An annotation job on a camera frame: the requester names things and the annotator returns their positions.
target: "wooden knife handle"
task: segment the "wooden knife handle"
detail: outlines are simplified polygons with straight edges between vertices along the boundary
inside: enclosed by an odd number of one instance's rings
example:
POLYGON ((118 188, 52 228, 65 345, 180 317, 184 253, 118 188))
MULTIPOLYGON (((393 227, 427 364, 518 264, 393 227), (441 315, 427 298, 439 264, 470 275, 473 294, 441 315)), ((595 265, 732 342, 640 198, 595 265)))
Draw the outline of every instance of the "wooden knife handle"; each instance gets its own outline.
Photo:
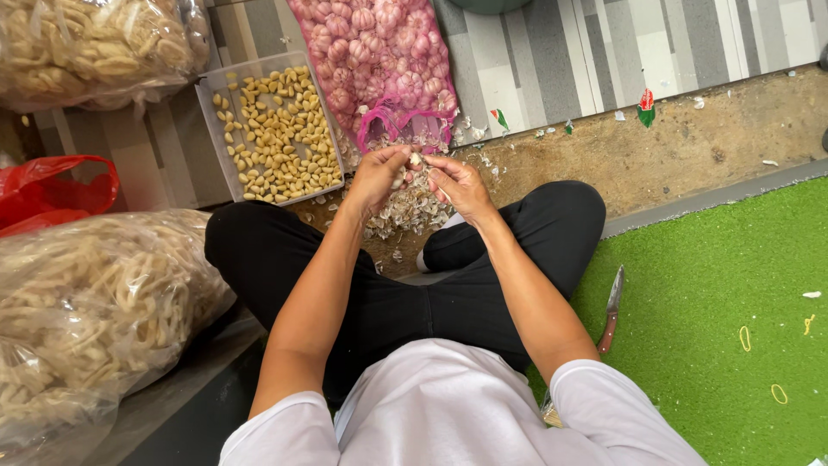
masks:
POLYGON ((598 342, 598 352, 605 353, 609 351, 609 345, 613 343, 613 335, 615 334, 615 323, 618 321, 618 314, 607 315, 607 325, 604 327, 604 335, 601 341, 598 342))

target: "clear plastic bag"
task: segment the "clear plastic bag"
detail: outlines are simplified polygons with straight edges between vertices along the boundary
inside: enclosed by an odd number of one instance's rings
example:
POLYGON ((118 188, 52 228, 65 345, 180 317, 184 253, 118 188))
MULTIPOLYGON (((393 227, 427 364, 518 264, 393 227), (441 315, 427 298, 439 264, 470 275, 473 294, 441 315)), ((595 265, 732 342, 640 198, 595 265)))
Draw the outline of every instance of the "clear plastic bag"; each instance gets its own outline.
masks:
POLYGON ((80 464, 121 398, 229 308, 208 219, 92 216, 0 240, 0 464, 80 464))
POLYGON ((209 61, 203 0, 0 1, 0 103, 119 109, 174 94, 209 61))
POLYGON ((402 135, 447 151, 457 110, 427 0, 288 0, 330 111, 359 149, 402 135))

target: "person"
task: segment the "person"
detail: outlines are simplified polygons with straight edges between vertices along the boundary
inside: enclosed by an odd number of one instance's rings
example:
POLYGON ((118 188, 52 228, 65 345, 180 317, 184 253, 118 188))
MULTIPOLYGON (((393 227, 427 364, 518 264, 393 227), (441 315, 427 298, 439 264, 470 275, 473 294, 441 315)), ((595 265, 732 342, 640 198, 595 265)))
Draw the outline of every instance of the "person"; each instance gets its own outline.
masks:
POLYGON ((417 149, 366 154, 324 235, 260 201, 209 220, 208 261, 270 329, 220 464, 705 464, 600 362, 567 302, 604 225, 594 188, 551 182, 498 211, 477 170, 425 156, 429 189, 465 222, 431 235, 422 259, 460 271, 427 286, 376 272, 363 229, 417 149), (532 362, 563 429, 541 418, 532 362))

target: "green turf mat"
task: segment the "green turf mat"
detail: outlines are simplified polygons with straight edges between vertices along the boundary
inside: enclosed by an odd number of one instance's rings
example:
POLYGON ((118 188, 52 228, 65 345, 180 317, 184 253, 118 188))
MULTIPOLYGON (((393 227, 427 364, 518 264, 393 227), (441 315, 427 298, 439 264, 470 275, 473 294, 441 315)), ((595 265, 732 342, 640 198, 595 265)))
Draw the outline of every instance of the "green turf mat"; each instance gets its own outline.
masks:
MULTIPOLYGON (((828 178, 601 241, 572 299, 596 342, 621 264, 604 362, 708 463, 806 466, 828 454, 828 178), (821 298, 802 297, 817 290, 821 298)), ((542 396, 537 371, 529 375, 542 396)))

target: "leg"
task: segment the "leg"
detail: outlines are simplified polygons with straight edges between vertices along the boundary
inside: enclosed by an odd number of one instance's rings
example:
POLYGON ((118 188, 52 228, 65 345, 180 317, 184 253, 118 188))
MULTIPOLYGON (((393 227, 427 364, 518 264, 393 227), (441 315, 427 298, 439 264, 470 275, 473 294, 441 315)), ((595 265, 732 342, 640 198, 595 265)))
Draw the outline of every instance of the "leg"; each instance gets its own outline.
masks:
MULTIPOLYGON (((210 218, 205 256, 269 330, 323 237, 285 209, 237 202, 210 218)), ((426 310, 424 289, 377 274, 371 256, 360 250, 342 328, 325 365, 329 403, 338 408, 366 367, 427 337, 426 310)))
MULTIPOLYGON (((582 182, 551 182, 500 213, 529 258, 569 299, 604 228, 598 192, 582 182)), ((461 224, 437 231, 423 251, 429 269, 465 266, 428 287, 435 336, 489 349, 524 371, 531 360, 477 230, 461 224)))

